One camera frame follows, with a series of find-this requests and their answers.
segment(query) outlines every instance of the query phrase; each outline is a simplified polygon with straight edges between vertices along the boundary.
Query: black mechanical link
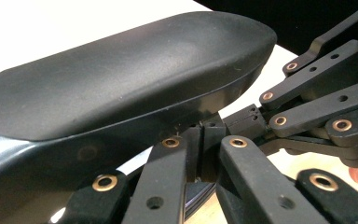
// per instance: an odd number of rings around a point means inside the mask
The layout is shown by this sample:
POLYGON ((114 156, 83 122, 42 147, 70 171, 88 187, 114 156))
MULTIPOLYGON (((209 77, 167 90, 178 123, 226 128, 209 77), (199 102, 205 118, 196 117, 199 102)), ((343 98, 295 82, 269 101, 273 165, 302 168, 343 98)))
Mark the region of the black mechanical link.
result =
POLYGON ((358 109, 358 84, 279 113, 272 117, 269 126, 277 136, 287 137, 317 128, 355 109, 358 109))
POLYGON ((127 177, 116 170, 100 171, 72 194, 59 223, 121 223, 129 202, 127 177))
POLYGON ((269 89, 259 100, 264 108, 272 110, 299 95, 307 102, 356 83, 358 41, 351 40, 269 89))
POLYGON ((356 24, 358 24, 358 10, 328 32, 314 39, 310 45, 310 49, 293 59, 290 63, 287 63, 282 69, 283 72, 290 77, 308 64, 324 56, 325 53, 351 40, 353 36, 348 35, 347 31, 356 26, 356 24))
POLYGON ((263 152, 269 152, 279 148, 285 148, 286 151, 292 155, 314 152, 335 156, 339 157, 344 164, 350 167, 358 167, 358 146, 338 147, 329 140, 307 136, 290 136, 287 138, 270 139, 260 146, 260 149, 263 152))
POLYGON ((358 192, 326 171, 301 171, 296 188, 330 223, 358 223, 358 192))
POLYGON ((249 222, 247 222, 249 217, 246 216, 245 211, 248 209, 246 205, 251 205, 242 200, 224 166, 219 169, 219 177, 216 181, 216 195, 227 223, 241 224, 249 222))
POLYGON ((220 160, 247 203, 245 223, 327 223, 250 139, 225 137, 220 160))
POLYGON ((337 146, 358 145, 358 109, 330 119, 324 127, 332 142, 337 146))
POLYGON ((184 221, 187 142, 171 137, 155 145, 122 223, 184 221))

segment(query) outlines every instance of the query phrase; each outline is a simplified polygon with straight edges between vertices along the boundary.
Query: black plastic bracket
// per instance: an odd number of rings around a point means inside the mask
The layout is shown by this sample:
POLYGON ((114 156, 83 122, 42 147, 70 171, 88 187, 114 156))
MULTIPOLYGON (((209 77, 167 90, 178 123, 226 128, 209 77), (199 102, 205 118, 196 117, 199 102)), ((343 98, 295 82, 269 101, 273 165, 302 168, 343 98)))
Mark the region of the black plastic bracket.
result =
POLYGON ((72 194, 59 223, 121 223, 129 202, 127 177, 116 170, 100 171, 72 194))
POLYGON ((287 63, 282 69, 283 72, 287 76, 291 76, 316 59, 324 56, 326 52, 331 51, 337 45, 348 41, 352 36, 345 36, 345 31, 355 25, 356 22, 358 22, 358 11, 350 15, 347 19, 336 25, 325 34, 314 39, 310 45, 310 49, 304 54, 293 59, 290 63, 287 63))
POLYGON ((296 188, 330 223, 358 223, 358 192, 326 171, 301 171, 296 188))
POLYGON ((227 135, 227 127, 219 114, 202 122, 204 135, 200 153, 200 177, 204 182, 215 182, 219 164, 218 151, 222 138, 227 135))
POLYGON ((259 98, 267 110, 275 109, 302 94, 306 101, 339 91, 358 82, 358 41, 352 40, 308 65, 295 76, 266 91, 259 98), (315 86, 323 93, 312 92, 315 86))
POLYGON ((242 200, 249 204, 243 211, 246 223, 327 223, 251 140, 225 137, 220 160, 242 200))
POLYGON ((155 145, 122 223, 184 221, 187 142, 171 137, 155 145))
POLYGON ((330 139, 337 146, 354 147, 358 145, 358 110, 330 119, 324 127, 330 139))
POLYGON ((244 109, 223 119, 229 133, 254 139, 267 133, 267 123, 255 105, 244 109))
POLYGON ((262 151, 272 151, 280 148, 285 148, 286 151, 292 155, 314 152, 335 156, 339 157, 347 166, 358 167, 358 146, 338 147, 329 140, 306 136, 275 138, 260 146, 262 151))
POLYGON ((355 109, 358 109, 358 84, 278 113, 269 121, 269 126, 277 136, 287 137, 317 128, 355 109))

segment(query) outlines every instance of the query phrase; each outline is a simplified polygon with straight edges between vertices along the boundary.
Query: screw hole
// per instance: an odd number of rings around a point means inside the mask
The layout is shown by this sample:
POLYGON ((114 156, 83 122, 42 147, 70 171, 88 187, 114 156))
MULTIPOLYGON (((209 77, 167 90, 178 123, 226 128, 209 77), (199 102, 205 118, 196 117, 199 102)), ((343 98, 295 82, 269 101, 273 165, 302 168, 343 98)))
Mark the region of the screw hole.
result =
POLYGON ((329 187, 331 186, 330 181, 328 181, 327 179, 316 177, 315 180, 316 180, 316 182, 318 182, 321 185, 325 185, 325 186, 329 186, 329 187))
POLYGON ((234 140, 234 144, 238 145, 238 146, 243 146, 244 145, 244 143, 242 141, 240 141, 240 140, 234 140))
POLYGON ((100 179, 100 181, 98 181, 98 185, 102 186, 102 187, 106 187, 106 186, 110 185, 111 183, 112 183, 112 180, 107 177, 100 179))
POLYGON ((338 124, 337 124, 337 127, 339 128, 339 129, 344 129, 344 128, 346 128, 348 126, 348 124, 346 123, 346 122, 339 122, 338 124))
POLYGON ((338 100, 339 100, 340 102, 345 102, 345 101, 348 100, 348 96, 342 95, 342 96, 338 97, 338 100))
POLYGON ((278 204, 280 207, 287 210, 294 209, 296 207, 296 204, 292 200, 284 196, 278 198, 278 204))
POLYGON ((146 205, 151 210, 159 209, 164 204, 160 197, 151 197, 147 200, 146 205))
POLYGON ((176 142, 172 139, 169 139, 165 142, 168 146, 173 146, 176 142))

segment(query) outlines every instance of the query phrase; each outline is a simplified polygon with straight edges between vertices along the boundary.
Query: metal grommet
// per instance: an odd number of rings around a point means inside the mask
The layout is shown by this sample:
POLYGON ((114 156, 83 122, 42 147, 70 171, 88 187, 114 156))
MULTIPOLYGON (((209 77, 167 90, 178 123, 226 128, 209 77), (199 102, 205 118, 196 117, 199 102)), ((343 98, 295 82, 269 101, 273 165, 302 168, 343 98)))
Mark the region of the metal grommet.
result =
POLYGON ((319 189, 327 191, 338 190, 338 184, 328 175, 312 174, 310 175, 310 183, 319 189))
POLYGON ((229 143, 234 147, 246 147, 248 143, 240 138, 232 138, 229 140, 229 143))
POLYGON ((297 68, 297 66, 298 66, 297 63, 289 63, 289 64, 287 64, 286 69, 293 70, 293 69, 297 68))
POLYGON ((283 124, 286 123, 286 121, 287 121, 287 119, 286 119, 285 117, 277 117, 277 118, 275 119, 275 124, 277 124, 277 125, 283 125, 283 124))
POLYGON ((347 119, 338 119, 333 122, 333 128, 338 132, 345 132, 351 128, 351 122, 347 119))
POLYGON ((272 96, 274 96, 274 93, 272 92, 266 92, 264 95, 263 95, 263 100, 269 100, 272 98, 272 96))
POLYGON ((114 188, 117 184, 117 177, 115 175, 99 175, 92 183, 92 188, 96 191, 108 191, 114 188))
POLYGON ((165 147, 178 147, 179 141, 174 138, 167 138, 162 141, 162 145, 165 147))

